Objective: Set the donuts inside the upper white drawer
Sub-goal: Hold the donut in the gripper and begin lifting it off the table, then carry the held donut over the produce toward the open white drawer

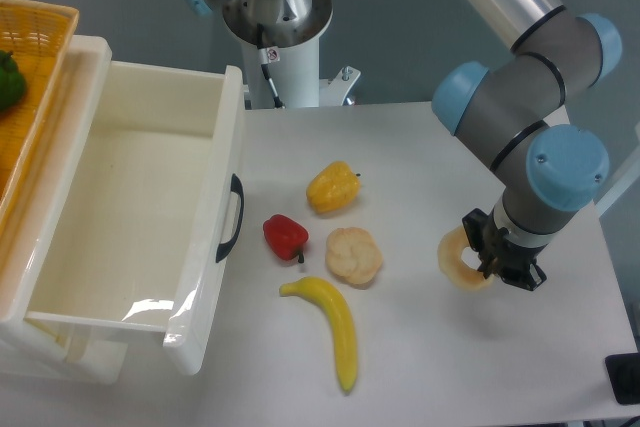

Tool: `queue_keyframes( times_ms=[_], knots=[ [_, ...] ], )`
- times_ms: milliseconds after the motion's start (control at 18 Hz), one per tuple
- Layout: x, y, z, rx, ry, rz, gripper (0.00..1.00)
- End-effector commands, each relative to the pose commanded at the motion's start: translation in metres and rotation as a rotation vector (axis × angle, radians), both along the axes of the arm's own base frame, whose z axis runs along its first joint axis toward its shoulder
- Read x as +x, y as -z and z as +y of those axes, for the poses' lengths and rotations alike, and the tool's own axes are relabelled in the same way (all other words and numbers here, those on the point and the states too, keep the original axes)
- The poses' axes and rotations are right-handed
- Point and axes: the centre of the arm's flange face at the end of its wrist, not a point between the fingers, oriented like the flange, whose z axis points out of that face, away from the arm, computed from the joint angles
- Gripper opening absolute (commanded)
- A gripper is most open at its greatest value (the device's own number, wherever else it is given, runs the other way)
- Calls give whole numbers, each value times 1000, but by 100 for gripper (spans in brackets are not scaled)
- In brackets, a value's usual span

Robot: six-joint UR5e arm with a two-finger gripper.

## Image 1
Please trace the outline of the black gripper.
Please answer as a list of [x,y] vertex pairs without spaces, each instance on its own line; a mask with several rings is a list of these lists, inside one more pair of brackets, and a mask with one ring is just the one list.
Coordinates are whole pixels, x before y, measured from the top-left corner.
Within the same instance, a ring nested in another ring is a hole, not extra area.
[[485,279],[500,278],[505,284],[534,291],[547,276],[537,264],[542,247],[520,246],[507,238],[506,227],[497,227],[493,214],[474,209],[462,219],[469,248],[481,261],[478,271]]

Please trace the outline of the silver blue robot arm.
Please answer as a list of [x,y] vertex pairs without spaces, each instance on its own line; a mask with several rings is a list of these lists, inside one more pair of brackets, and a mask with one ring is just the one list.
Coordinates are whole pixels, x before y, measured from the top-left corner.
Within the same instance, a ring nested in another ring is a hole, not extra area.
[[[468,0],[512,60],[496,71],[477,62],[451,71],[432,110],[449,133],[504,185],[490,212],[473,210],[438,247],[441,271],[459,288],[493,278],[532,291],[545,281],[538,254],[585,205],[609,170],[602,142],[547,117],[608,75],[622,42],[597,14],[574,16],[560,0]],[[337,105],[348,95],[344,71],[318,77],[319,38],[331,0],[186,0],[198,14],[223,9],[243,48],[254,108]]]

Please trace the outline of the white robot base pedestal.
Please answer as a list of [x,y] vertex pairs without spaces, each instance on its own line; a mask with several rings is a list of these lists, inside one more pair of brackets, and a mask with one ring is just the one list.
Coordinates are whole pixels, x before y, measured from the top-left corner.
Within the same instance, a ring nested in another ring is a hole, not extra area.
[[320,76],[320,40],[333,17],[331,0],[233,0],[226,27],[241,46],[251,108],[351,105],[361,71],[346,65]]

